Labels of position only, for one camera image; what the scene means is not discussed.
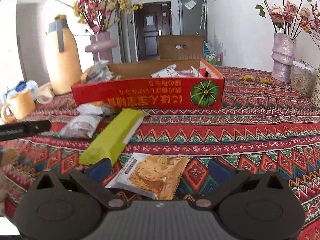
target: screw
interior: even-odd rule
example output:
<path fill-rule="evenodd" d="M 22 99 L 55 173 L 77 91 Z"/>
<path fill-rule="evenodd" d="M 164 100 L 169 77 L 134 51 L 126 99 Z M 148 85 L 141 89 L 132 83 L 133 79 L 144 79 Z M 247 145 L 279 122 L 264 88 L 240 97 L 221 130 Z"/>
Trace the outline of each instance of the screw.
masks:
<path fill-rule="evenodd" d="M 208 200 L 208 199 L 204 199 L 204 198 L 202 198 L 202 199 L 198 199 L 197 201 L 196 201 L 196 205 L 198 206 L 198 207 L 210 207 L 211 206 L 211 201 L 210 200 Z"/>
<path fill-rule="evenodd" d="M 124 201 L 122 199 L 114 198 L 108 202 L 110 207 L 119 208 L 124 205 Z"/>

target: transparent storage container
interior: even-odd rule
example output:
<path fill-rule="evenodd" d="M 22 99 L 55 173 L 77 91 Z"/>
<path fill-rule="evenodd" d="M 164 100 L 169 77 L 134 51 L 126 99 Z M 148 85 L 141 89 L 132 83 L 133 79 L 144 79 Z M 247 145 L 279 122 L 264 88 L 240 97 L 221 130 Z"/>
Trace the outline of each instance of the transparent storage container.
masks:
<path fill-rule="evenodd" d="M 291 87 L 305 97 L 311 98 L 316 84 L 317 70 L 303 63 L 293 64 L 291 72 Z"/>

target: green pumpkin illustration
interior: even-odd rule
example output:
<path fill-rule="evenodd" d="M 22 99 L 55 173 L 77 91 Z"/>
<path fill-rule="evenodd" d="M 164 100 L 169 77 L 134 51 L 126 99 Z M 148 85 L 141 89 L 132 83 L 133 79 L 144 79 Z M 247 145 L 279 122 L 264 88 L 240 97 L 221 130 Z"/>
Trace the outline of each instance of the green pumpkin illustration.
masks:
<path fill-rule="evenodd" d="M 191 101 L 203 108 L 212 106 L 219 96 L 219 86 L 211 80 L 203 80 L 191 89 Z"/>

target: yellow thermos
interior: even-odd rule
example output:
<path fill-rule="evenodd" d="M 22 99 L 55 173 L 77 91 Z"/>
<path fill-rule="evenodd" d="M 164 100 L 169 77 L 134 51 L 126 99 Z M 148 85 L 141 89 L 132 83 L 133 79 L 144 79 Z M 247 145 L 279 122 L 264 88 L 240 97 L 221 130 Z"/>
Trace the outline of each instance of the yellow thermos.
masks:
<path fill-rule="evenodd" d="M 49 24 L 45 60 L 55 95 L 71 91 L 71 85 L 80 80 L 81 66 L 76 40 L 69 30 L 66 15 L 55 17 Z"/>

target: gray thermos handle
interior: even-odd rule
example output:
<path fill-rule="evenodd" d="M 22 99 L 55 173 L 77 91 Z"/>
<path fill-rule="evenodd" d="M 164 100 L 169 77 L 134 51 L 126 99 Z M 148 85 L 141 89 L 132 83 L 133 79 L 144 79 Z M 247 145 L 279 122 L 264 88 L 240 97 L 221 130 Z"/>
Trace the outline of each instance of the gray thermos handle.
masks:
<path fill-rule="evenodd" d="M 63 32 L 62 32 L 62 23 L 61 20 L 55 20 L 57 36 L 58 36 L 58 47 L 59 52 L 64 52 L 64 43 L 63 43 Z"/>

